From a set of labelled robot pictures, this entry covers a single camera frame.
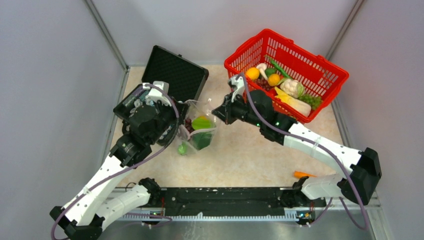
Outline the dark red toy grapes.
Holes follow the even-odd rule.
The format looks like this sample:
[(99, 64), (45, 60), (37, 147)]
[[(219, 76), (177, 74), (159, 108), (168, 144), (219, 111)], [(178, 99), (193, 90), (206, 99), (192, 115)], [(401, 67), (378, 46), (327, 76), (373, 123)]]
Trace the dark red toy grapes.
[(195, 129), (193, 127), (193, 122), (192, 122), (192, 119), (191, 118), (186, 118), (184, 120), (184, 127), (187, 129), (187, 131), (190, 134), (195, 131)]

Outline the green toy leaf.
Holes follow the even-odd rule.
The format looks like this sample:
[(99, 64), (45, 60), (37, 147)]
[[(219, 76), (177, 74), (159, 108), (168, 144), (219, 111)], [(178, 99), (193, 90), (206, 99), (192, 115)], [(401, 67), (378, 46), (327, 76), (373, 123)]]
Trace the green toy leaf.
[(195, 131), (202, 129), (211, 129), (215, 127), (215, 124), (206, 116), (199, 116), (192, 120), (192, 126)]

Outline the clear zip top bag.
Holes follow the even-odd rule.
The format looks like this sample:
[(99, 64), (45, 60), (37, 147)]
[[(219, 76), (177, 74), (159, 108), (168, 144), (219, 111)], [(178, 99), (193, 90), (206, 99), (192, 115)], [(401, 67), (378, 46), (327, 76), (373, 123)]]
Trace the clear zip top bag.
[(177, 152), (181, 156), (193, 155), (209, 147), (218, 130), (218, 118), (212, 114), (211, 99), (184, 102), (188, 107), (175, 137)]

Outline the green toy pepper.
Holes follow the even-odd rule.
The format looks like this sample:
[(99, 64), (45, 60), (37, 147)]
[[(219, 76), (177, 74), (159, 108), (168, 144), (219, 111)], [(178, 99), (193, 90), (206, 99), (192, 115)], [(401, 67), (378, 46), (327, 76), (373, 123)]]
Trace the green toy pepper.
[(181, 143), (177, 148), (177, 152), (179, 155), (185, 156), (188, 153), (187, 145), (185, 143)]

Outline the yellow toy lemon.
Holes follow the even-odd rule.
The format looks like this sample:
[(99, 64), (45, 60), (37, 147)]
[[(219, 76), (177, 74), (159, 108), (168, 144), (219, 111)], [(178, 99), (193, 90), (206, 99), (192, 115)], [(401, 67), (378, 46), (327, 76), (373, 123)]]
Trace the yellow toy lemon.
[(280, 81), (281, 77), (277, 73), (273, 73), (267, 77), (267, 82), (271, 87), (277, 86)]

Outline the toy cauliflower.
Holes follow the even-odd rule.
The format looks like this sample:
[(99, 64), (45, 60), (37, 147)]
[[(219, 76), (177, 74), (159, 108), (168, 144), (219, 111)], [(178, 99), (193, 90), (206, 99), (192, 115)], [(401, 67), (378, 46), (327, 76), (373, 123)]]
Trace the toy cauliflower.
[(303, 96), (305, 91), (305, 87), (300, 81), (287, 77), (281, 80), (279, 88), (296, 99)]

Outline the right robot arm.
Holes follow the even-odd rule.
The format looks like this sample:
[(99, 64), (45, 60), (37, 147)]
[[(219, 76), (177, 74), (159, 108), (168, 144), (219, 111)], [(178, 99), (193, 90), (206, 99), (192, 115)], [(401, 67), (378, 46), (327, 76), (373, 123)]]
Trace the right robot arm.
[(231, 92), (212, 114), (230, 125), (236, 120), (259, 127), (261, 135), (271, 142), (297, 149), (326, 164), (335, 174), (304, 177), (293, 185), (293, 200), (307, 206), (318, 198), (344, 197), (353, 203), (368, 205), (382, 177), (378, 153), (350, 148), (307, 129), (293, 117), (274, 110), (272, 100), (261, 90), (250, 92), (253, 105)]

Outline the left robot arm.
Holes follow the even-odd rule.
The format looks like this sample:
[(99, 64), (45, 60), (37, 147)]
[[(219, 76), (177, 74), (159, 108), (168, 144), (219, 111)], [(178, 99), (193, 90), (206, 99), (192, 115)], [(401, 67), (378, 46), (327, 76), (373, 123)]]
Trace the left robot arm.
[(107, 198), (124, 177), (169, 146), (167, 142), (152, 152), (164, 132), (183, 118), (184, 106), (176, 101), (149, 100), (134, 107), (126, 120), (128, 130), (116, 141), (95, 175), (74, 199), (50, 211), (54, 219), (51, 238), (56, 238), (56, 227), (60, 227), (68, 240), (97, 240), (111, 223), (132, 209), (156, 206), (161, 188), (152, 178), (143, 178), (112, 200)]

